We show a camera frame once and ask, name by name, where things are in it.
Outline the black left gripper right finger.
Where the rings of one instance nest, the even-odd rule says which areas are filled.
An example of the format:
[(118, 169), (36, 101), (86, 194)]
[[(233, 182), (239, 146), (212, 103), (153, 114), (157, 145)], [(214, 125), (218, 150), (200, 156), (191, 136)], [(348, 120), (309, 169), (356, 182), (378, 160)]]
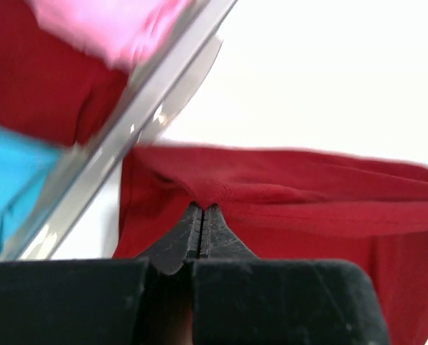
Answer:
[(389, 331), (362, 269), (344, 260), (260, 260), (204, 215), (192, 262), (195, 344), (388, 344)]

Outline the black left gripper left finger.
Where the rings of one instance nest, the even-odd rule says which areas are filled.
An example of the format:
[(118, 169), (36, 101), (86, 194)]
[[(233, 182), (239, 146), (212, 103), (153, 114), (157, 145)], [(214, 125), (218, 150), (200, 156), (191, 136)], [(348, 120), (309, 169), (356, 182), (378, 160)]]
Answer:
[(134, 259), (0, 263), (0, 344), (191, 344), (202, 210)]

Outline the clear plastic storage bin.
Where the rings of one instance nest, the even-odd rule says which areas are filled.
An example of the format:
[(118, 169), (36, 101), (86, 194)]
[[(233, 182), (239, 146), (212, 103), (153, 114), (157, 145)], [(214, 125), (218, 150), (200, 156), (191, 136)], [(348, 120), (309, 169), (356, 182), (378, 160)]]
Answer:
[(122, 160), (135, 144), (155, 141), (195, 95), (217, 58), (217, 31), (233, 7), (233, 1), (196, 1), (185, 11), (170, 41), (134, 71), (102, 130), (64, 152), (0, 261), (114, 253)]

